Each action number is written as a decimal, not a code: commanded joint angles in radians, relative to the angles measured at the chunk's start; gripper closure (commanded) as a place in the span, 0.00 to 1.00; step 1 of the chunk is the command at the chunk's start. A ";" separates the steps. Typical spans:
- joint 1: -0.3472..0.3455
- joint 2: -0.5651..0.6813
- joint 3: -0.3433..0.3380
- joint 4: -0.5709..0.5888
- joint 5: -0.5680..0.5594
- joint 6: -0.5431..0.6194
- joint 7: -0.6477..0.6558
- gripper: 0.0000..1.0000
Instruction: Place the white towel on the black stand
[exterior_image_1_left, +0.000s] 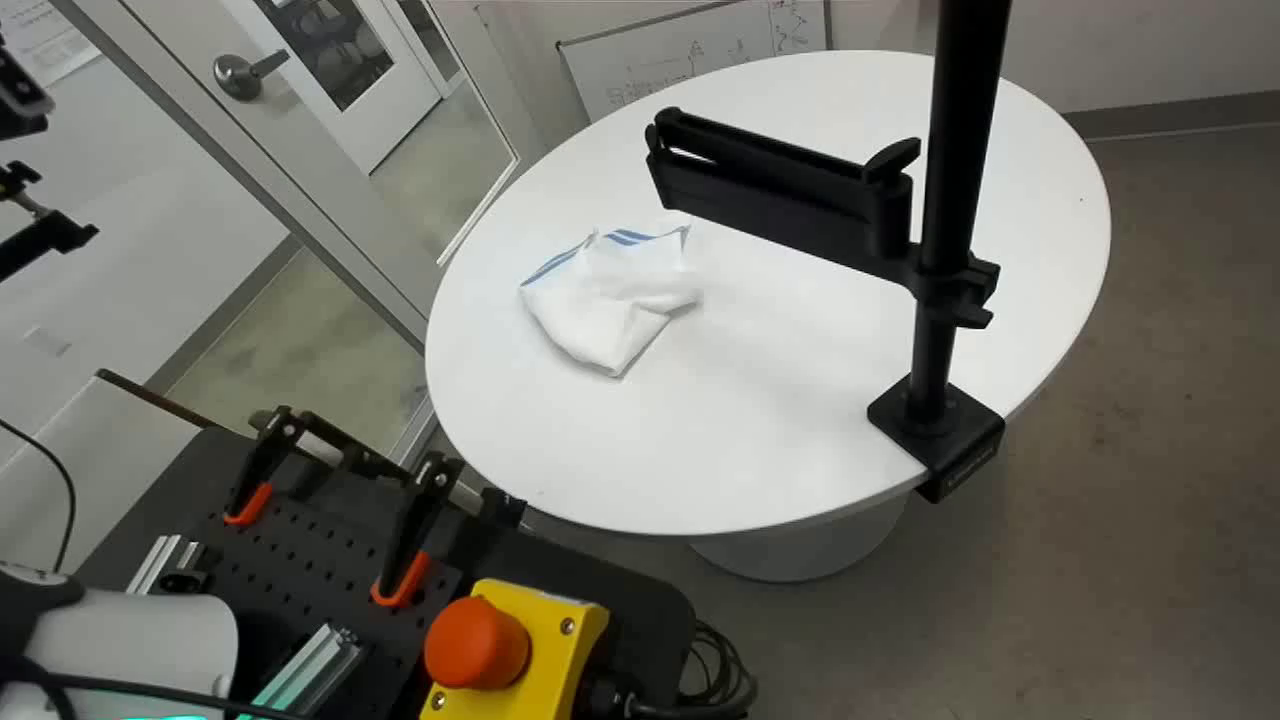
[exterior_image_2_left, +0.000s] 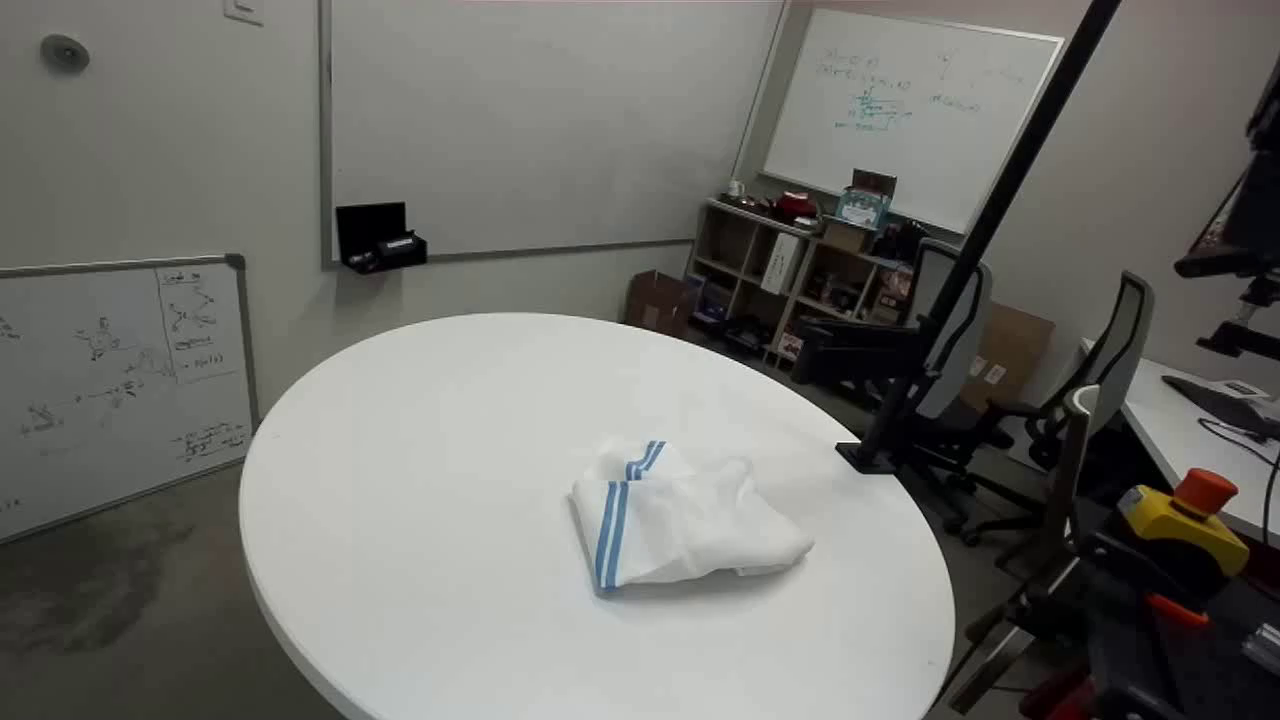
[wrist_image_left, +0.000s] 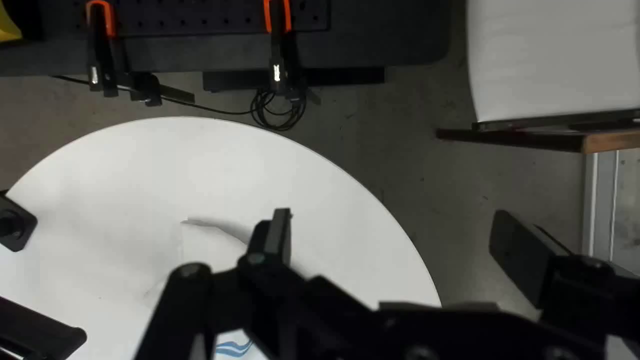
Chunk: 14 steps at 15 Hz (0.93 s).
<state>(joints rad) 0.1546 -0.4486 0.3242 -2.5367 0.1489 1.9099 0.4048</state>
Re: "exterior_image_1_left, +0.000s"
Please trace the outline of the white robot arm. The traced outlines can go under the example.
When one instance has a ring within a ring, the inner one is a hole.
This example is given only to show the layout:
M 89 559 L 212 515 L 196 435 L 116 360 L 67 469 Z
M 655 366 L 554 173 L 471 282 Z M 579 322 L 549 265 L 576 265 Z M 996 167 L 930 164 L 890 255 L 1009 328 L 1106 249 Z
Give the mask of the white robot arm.
M 238 665 L 215 595 L 133 595 L 0 568 L 0 720 L 215 720 Z

